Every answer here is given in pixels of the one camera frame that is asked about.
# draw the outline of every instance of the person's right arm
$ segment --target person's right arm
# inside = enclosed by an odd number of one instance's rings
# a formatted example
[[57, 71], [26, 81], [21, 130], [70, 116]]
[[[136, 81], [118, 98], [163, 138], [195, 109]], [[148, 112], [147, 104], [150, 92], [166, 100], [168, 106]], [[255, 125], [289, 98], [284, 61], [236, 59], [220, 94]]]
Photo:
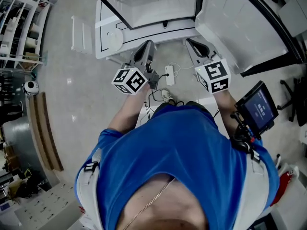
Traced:
[[238, 126], [237, 121], [230, 117], [230, 115], [234, 111], [236, 111], [236, 108], [235, 108], [236, 101], [231, 96], [228, 90], [214, 94], [214, 98], [220, 110], [222, 120], [227, 130], [227, 133], [229, 137], [232, 137]]

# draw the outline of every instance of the chain necklace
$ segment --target chain necklace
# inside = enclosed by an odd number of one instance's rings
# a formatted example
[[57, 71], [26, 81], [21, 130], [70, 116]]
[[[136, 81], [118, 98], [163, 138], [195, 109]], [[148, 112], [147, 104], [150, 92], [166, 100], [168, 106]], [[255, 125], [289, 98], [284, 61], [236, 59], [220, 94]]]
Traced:
[[166, 183], [166, 185], [159, 191], [159, 193], [151, 200], [147, 203], [147, 205], [138, 213], [136, 214], [131, 221], [128, 222], [128, 224], [124, 227], [123, 230], [126, 230], [131, 224], [132, 222], [138, 217], [140, 216], [141, 213], [143, 213], [154, 201], [157, 200], [158, 197], [161, 196], [161, 194], [167, 189], [167, 187], [175, 180], [175, 178], [173, 178], [172, 180], [170, 180], [168, 183]]

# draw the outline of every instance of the power strip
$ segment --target power strip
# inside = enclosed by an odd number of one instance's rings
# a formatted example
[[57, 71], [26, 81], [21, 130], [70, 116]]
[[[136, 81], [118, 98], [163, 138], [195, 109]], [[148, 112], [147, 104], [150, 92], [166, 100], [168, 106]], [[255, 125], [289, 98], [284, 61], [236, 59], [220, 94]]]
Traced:
[[174, 85], [175, 84], [175, 77], [174, 77], [173, 66], [166, 66], [165, 67], [165, 74], [168, 74], [168, 76], [166, 76], [166, 84], [167, 85]]

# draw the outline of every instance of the white cube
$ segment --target white cube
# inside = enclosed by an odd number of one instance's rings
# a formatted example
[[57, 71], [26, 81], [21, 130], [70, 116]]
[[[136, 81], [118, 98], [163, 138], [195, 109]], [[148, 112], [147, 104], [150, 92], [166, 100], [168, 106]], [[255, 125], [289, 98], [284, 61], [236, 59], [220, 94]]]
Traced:
[[198, 82], [211, 94], [227, 90], [230, 85], [231, 74], [226, 59], [196, 67], [195, 72]]
[[135, 95], [147, 81], [138, 68], [127, 68], [116, 72], [112, 84], [124, 94]]

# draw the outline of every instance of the person's left arm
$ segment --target person's left arm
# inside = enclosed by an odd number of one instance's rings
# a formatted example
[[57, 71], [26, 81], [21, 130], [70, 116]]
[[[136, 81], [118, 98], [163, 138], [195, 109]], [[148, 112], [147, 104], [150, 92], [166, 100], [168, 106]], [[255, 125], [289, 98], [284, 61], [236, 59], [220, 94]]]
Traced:
[[136, 95], [127, 96], [123, 106], [109, 124], [108, 129], [118, 131], [121, 134], [126, 134], [133, 130], [148, 90], [149, 84], [146, 84]]

